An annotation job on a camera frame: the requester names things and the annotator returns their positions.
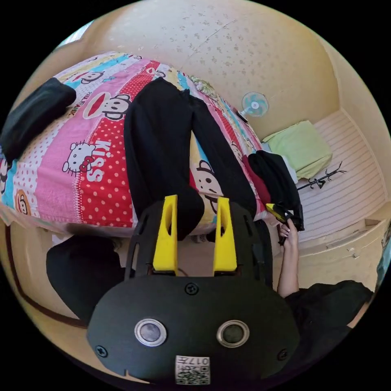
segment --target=colorful bedsheet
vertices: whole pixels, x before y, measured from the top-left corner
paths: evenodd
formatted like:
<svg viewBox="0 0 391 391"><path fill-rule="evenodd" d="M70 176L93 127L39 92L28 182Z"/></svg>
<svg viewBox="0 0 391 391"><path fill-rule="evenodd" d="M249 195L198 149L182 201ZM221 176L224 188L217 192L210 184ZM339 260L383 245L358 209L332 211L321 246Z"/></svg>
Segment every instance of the colorful bedsheet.
<svg viewBox="0 0 391 391"><path fill-rule="evenodd" d="M7 208L44 227L47 223L75 223L134 228L137 217L127 182L124 115L146 84L163 77L179 90L189 89L207 104L253 188L256 219L265 215L241 162L243 154L261 149L261 143L220 96L217 101L212 100L197 91L184 73L126 53L109 52L89 58L55 77L76 90L76 101L63 117L35 138L11 167L5 160L0 162L0 197ZM193 134L190 171L191 184L205 203L197 233L205 233L216 221L216 194L223 194L213 167ZM204 189L213 189L215 193Z"/></svg>

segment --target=person's leg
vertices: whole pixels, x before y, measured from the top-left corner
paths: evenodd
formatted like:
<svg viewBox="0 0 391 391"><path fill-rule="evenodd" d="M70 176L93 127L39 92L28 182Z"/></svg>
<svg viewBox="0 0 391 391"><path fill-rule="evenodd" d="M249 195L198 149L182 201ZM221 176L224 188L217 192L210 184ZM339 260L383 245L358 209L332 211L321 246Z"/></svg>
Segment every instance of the person's leg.
<svg viewBox="0 0 391 391"><path fill-rule="evenodd" d="M101 297L125 275L112 240L97 236L72 236L52 247L46 272L63 302L86 325Z"/></svg>

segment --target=black pants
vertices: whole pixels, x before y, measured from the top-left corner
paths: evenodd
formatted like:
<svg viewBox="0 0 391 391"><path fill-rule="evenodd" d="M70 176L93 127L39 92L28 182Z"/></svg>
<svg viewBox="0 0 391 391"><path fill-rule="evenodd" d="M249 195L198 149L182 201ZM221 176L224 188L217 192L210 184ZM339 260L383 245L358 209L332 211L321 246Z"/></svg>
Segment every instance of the black pants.
<svg viewBox="0 0 391 391"><path fill-rule="evenodd" d="M289 210L299 207L299 192L280 155L257 151L248 156L248 163L265 182L273 204L282 203Z"/></svg>
<svg viewBox="0 0 391 391"><path fill-rule="evenodd" d="M0 135L2 152L9 164L55 119L65 114L76 91L52 77L8 114Z"/></svg>
<svg viewBox="0 0 391 391"><path fill-rule="evenodd" d="M201 161L200 170L214 176L223 195L252 217L257 207L250 184L207 105L189 90L179 91L158 78L137 94L125 116L127 175L138 217L154 202L178 195L179 240L204 214L204 201L189 184L191 131L211 164Z"/></svg>

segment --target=camera lens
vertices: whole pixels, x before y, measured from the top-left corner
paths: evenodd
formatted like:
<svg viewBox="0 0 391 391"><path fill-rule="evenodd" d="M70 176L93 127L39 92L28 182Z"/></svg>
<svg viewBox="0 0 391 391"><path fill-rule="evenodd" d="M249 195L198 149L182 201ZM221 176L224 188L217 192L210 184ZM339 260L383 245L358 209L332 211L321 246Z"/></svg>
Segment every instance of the camera lens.
<svg viewBox="0 0 391 391"><path fill-rule="evenodd" d="M248 340L250 330L248 326L238 320L223 323L217 330L217 340L224 347L239 347Z"/></svg>
<svg viewBox="0 0 391 391"><path fill-rule="evenodd" d="M155 319L143 319L134 328L136 339L145 346L159 346L167 338L167 331L162 323Z"/></svg>

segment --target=qr code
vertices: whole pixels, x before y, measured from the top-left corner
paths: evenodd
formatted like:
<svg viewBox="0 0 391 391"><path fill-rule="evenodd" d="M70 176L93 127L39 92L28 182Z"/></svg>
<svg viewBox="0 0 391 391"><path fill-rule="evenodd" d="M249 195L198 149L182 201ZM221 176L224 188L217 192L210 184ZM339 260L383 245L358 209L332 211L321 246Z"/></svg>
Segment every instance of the qr code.
<svg viewBox="0 0 391 391"><path fill-rule="evenodd" d="M209 362L209 357L177 356L175 362L176 384L210 384L211 371Z"/></svg>

